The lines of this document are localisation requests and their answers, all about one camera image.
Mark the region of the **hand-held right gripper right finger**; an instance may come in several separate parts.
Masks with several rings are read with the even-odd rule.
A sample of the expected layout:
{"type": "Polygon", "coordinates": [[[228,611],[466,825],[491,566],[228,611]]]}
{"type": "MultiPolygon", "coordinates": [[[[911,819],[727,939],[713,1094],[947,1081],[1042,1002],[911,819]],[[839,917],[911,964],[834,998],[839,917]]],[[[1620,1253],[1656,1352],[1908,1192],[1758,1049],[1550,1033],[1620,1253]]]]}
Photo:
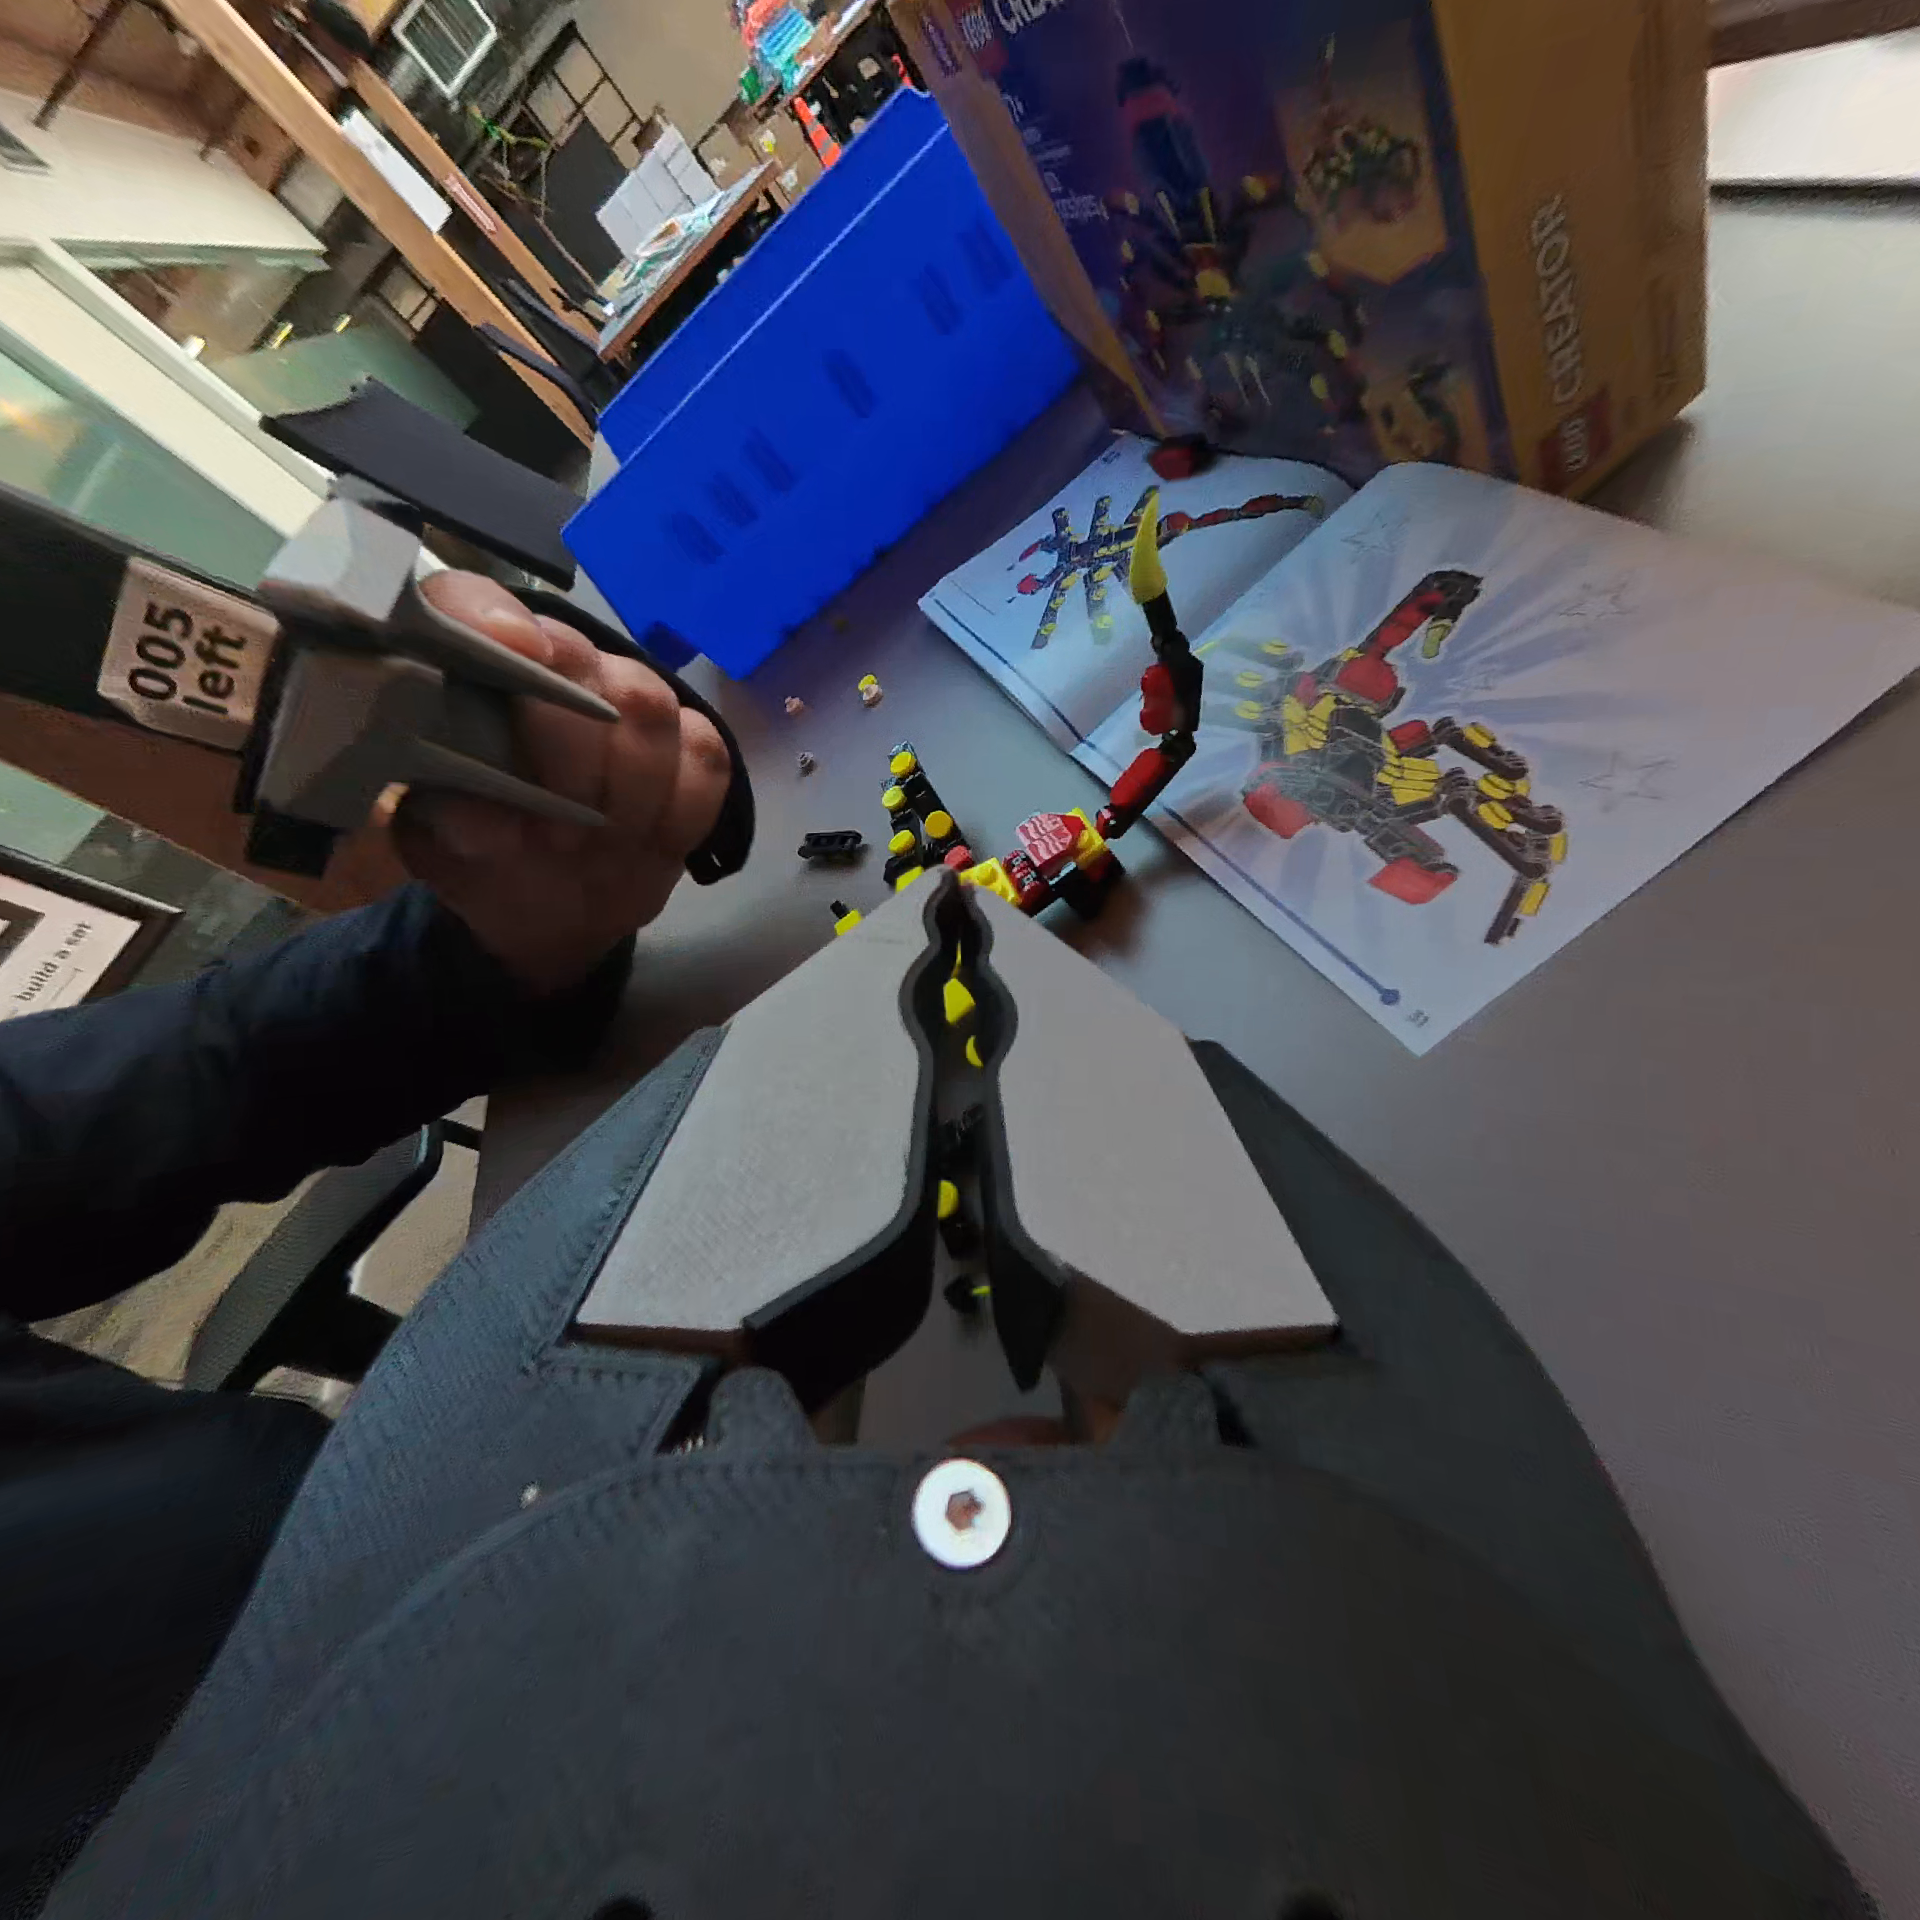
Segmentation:
{"type": "Polygon", "coordinates": [[[1187,1033],[999,897],[954,885],[975,1014],[952,1091],[1014,1380],[1130,1394],[1329,1342],[1338,1310],[1187,1033]]]}

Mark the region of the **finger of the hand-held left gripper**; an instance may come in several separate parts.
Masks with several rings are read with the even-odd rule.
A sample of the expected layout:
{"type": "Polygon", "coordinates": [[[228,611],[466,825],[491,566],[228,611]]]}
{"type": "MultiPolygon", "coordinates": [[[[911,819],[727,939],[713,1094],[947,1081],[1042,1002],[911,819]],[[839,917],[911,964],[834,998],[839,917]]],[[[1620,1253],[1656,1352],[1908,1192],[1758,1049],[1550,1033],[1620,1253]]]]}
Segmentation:
{"type": "Polygon", "coordinates": [[[264,572],[283,637],[426,666],[449,689],[528,700],[602,724],[617,710],[555,669],[446,614],[420,589],[426,515],[401,496],[330,496],[264,572]]]}
{"type": "Polygon", "coordinates": [[[392,786],[598,825],[595,810],[516,773],[524,705],[611,723],[608,702],[495,644],[428,656],[283,644],[235,788],[248,861],[323,877],[392,786]]]}

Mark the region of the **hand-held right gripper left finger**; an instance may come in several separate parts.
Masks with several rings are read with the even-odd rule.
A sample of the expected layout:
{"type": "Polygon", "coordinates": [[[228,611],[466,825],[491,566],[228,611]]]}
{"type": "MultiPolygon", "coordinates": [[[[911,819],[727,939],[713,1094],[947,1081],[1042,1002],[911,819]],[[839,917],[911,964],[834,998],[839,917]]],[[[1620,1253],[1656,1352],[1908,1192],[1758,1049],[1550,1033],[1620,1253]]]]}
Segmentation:
{"type": "Polygon", "coordinates": [[[969,928],[919,877],[727,1024],[600,1257],[575,1331],[778,1373],[807,1410],[934,1291],[944,985],[969,928]]]}

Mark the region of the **red black lego scorpion model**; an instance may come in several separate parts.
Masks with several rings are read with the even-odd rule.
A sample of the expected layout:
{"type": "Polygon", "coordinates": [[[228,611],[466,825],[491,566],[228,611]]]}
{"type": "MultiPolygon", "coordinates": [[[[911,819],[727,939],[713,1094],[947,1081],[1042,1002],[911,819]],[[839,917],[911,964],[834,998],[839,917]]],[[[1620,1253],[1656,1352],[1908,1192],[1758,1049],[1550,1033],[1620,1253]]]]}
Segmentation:
{"type": "Polygon", "coordinates": [[[1145,748],[1111,785],[1096,816],[1083,810],[1038,811],[1019,824],[1009,852],[966,868],[956,866],[959,856],[947,858],[961,885],[996,897],[1027,917],[1066,904],[1083,921],[1096,920],[1122,877],[1116,842],[1145,816],[1195,752],[1206,666],[1171,602],[1156,488],[1144,498],[1127,564],[1127,589],[1144,612],[1150,643],[1150,664],[1138,681],[1145,748]]]}

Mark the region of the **person's left forearm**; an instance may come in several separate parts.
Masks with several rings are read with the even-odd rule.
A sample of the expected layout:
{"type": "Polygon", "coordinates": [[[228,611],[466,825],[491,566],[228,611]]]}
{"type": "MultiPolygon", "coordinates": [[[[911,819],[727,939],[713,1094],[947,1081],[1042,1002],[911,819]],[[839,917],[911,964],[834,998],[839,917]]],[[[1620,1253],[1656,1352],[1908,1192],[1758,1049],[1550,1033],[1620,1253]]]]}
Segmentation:
{"type": "Polygon", "coordinates": [[[633,936],[530,992],[412,882],[193,979],[6,1021],[6,1320],[100,1306],[226,1204],[582,1062],[632,972],[633,936]]]}

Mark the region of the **lego instruction booklet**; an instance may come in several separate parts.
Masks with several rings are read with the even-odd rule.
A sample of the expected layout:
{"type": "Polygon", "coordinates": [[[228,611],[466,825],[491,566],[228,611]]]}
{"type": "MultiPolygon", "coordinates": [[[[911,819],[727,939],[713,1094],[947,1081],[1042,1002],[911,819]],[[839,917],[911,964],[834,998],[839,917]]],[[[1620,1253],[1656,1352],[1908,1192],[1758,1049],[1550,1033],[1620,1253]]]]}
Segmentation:
{"type": "Polygon", "coordinates": [[[1918,664],[1913,611],[1472,470],[1118,437],[919,602],[1106,788],[1160,738],[1144,513],[1207,674],[1145,819],[1418,1053],[1918,664]]]}

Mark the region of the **purple yellow lego box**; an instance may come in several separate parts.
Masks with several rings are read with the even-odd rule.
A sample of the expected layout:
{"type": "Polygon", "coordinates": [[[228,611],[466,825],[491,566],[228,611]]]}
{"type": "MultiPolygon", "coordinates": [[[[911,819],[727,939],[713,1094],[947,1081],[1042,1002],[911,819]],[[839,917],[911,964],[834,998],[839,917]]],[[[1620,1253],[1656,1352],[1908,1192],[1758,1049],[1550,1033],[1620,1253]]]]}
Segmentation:
{"type": "Polygon", "coordinates": [[[908,2],[1118,426],[1585,496],[1705,389],[1699,2],[908,2]]]}

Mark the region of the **person's left hand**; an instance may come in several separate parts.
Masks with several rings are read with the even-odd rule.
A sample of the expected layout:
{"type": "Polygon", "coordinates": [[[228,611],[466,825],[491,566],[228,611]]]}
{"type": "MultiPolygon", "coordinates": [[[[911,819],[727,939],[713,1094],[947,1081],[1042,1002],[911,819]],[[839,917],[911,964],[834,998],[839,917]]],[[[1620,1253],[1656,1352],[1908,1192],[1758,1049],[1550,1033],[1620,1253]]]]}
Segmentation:
{"type": "Polygon", "coordinates": [[[729,749],[658,673],[530,612],[505,586],[446,569],[424,596],[615,708],[608,724],[539,702],[514,717],[522,779],[592,810],[595,827],[415,786],[388,820],[403,868],[524,990],[569,990],[664,912],[689,852],[721,820],[729,749]]]}

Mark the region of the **black flat board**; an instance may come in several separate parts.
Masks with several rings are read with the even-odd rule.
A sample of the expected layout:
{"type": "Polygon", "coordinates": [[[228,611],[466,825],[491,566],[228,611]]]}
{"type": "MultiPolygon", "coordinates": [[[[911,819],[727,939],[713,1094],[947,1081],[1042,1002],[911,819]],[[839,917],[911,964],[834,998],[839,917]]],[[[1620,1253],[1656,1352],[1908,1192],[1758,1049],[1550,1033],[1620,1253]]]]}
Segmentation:
{"type": "Polygon", "coordinates": [[[404,500],[424,522],[543,584],[577,586],[566,529],[582,498],[382,382],[361,380],[342,401],[262,417],[258,426],[312,464],[404,500]]]}

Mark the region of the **black framed sign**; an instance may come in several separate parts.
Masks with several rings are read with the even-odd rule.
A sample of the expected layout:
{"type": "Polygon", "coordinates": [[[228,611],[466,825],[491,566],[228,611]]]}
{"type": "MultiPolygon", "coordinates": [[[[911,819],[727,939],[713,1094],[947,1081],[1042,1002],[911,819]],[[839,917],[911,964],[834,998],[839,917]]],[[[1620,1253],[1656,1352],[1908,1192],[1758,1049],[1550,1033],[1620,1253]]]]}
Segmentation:
{"type": "Polygon", "coordinates": [[[3,1020],[121,992],[182,907],[3,848],[3,1020]]]}

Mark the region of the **black office chair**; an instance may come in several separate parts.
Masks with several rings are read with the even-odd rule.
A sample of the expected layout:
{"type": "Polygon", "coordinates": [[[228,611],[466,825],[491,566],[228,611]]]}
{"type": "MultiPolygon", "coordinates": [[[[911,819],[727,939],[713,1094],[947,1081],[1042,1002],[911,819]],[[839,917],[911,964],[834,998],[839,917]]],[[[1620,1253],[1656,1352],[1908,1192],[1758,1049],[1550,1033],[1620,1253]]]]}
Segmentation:
{"type": "Polygon", "coordinates": [[[482,1130],[433,1120],[370,1160],[324,1171],[240,1267],[183,1362],[185,1393],[248,1394],[274,1371],[359,1385],[401,1316],[359,1293],[358,1267],[482,1130]]]}

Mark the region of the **wooden workbench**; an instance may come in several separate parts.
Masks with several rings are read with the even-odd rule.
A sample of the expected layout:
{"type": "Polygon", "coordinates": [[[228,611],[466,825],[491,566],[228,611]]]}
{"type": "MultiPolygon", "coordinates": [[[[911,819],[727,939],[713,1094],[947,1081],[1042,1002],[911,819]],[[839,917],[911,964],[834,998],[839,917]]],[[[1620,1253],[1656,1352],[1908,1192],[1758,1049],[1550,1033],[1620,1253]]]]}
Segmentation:
{"type": "Polygon", "coordinates": [[[779,161],[764,161],[695,209],[672,214],[625,254],[603,281],[606,320],[598,331],[602,366],[630,360],[635,342],[691,289],[718,281],[786,211],[779,161]]]}

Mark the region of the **stack of white boxes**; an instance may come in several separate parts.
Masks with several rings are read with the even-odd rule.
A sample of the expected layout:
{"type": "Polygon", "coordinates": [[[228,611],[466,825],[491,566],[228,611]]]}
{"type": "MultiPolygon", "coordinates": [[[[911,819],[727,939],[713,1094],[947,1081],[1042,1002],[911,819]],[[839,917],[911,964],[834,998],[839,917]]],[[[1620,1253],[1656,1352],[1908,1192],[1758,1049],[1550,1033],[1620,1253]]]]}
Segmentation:
{"type": "Polygon", "coordinates": [[[674,124],[662,124],[655,141],[595,213],[617,256],[635,256],[664,225],[713,202],[718,182],[706,173],[674,124]]]}

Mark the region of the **blue plastic bin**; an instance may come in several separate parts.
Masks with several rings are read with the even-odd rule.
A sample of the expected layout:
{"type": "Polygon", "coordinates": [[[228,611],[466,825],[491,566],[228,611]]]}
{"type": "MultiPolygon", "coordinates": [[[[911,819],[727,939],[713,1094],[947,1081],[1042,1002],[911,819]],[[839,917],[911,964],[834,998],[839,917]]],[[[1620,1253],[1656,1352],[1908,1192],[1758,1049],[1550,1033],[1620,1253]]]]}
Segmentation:
{"type": "Polygon", "coordinates": [[[742,680],[1074,384],[942,107],[902,88],[600,417],[567,550],[742,680]]]}

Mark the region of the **person's dark clothing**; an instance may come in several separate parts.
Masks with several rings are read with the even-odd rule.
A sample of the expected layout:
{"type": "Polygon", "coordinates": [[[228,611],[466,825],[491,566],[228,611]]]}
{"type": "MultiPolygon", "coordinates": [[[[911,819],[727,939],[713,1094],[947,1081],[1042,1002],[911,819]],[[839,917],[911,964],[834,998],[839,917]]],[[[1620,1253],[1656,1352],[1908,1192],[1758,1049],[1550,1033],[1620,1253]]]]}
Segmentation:
{"type": "Polygon", "coordinates": [[[330,1420],[3,1333],[3,1915],[35,1915],[169,1736],[330,1420]]]}

